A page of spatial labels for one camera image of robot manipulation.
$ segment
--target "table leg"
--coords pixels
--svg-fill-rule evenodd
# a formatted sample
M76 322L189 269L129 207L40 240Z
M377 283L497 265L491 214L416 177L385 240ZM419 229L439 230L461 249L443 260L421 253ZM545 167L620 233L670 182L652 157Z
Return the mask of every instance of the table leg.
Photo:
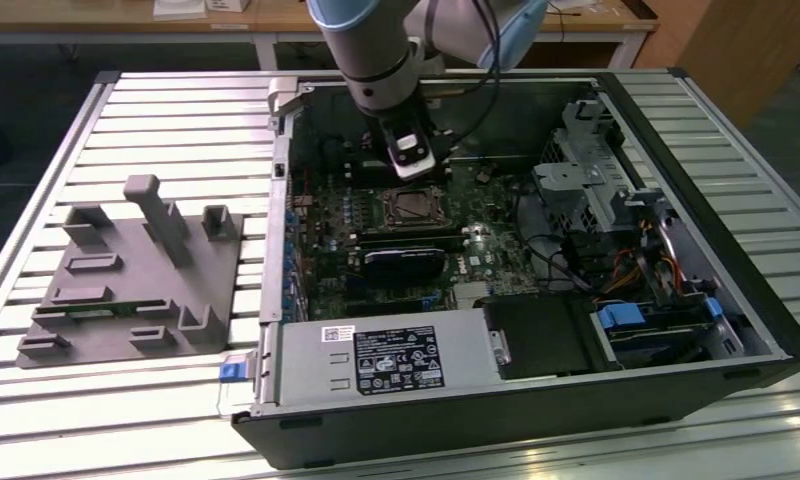
M261 70L279 70L276 35L272 33L259 33L253 37L253 43Z
M608 68L631 68L637 58L637 53L640 53L644 40L645 32L633 32L625 35L625 39L616 46Z

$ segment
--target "robotic arm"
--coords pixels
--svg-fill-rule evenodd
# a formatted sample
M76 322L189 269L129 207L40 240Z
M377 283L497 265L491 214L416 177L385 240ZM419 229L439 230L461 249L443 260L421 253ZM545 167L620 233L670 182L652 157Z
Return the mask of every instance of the robotic arm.
M401 179L428 173L448 154L447 148L433 145L435 127L409 35L423 40L428 50L487 69L496 64L496 35L497 64L508 70L533 42L545 4L545 0L308 0L311 16L365 115L375 149L388 152ZM493 25L497 32L491 32Z

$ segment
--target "floor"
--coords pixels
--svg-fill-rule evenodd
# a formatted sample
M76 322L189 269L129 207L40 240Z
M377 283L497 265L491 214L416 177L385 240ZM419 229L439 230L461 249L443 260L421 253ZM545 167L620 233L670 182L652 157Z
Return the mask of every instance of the floor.
M281 47L283 68L321 68L325 52ZM0 167L0 249L62 135L101 70L251 70L257 68L248 45L84 46L66 63L54 46L0 47L0 125L14 154ZM782 92L746 132L800 194L800 76Z

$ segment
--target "wooden desk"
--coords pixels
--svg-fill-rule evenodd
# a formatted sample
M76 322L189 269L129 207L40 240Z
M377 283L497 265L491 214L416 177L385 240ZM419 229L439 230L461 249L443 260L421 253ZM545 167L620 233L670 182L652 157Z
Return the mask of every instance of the wooden desk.
M663 26L640 68L682 67L744 128L800 61L800 0L645 0Z
M243 13L174 22L156 22L152 11L153 0L0 0L0 44L245 42L261 68L277 70L276 43L323 41L297 0L252 0ZM567 13L580 16L548 15L535 41L615 43L609 67L628 68L657 22L639 19L620 0Z

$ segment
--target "green circuit board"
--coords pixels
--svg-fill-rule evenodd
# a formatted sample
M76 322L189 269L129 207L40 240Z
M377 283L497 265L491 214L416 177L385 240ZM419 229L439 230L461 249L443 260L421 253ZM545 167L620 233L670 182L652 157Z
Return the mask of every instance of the green circuit board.
M411 311L456 309L453 287L471 282L485 284L489 295L537 291L531 262L508 218L508 187L515 179L509 175L485 175L480 161L455 162L451 167L449 175L437 184L395 188L356 188L341 176L327 176L317 180L320 186L309 198L295 201L304 225L303 265L311 320L360 316L357 307L375 304ZM447 226L461 232L461 248L447 252L444 270L425 284L372 288L363 285L367 282L359 273L361 252L355 236L391 231L392 222L419 223L424 231L428 225L433 229ZM415 247L413 239L385 243L392 248Z

